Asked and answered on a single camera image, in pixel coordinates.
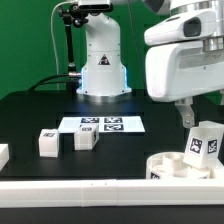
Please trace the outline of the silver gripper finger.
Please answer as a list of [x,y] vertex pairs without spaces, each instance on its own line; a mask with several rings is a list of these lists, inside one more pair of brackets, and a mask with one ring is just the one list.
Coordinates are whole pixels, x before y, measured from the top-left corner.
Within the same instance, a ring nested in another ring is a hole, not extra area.
[[193,98],[187,97],[175,102],[175,106],[182,117],[182,124],[185,128],[192,128],[195,125],[195,115],[191,108]]

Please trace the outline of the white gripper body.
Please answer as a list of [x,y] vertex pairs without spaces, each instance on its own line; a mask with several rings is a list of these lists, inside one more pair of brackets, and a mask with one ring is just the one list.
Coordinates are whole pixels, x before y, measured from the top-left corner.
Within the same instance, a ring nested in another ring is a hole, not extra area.
[[146,54],[146,85],[160,102],[224,89],[224,50],[204,52],[201,41],[152,47]]

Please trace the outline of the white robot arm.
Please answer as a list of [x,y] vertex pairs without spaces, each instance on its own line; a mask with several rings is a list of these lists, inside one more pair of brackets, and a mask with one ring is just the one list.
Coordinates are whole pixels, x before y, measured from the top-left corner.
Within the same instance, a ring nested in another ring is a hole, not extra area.
[[[84,94],[116,96],[126,84],[120,70],[120,28],[102,13],[125,0],[80,0],[87,10],[87,63]],[[224,89],[224,0],[142,0],[167,18],[147,29],[146,87],[157,102],[174,102],[183,126],[195,125],[191,108],[197,95]]]

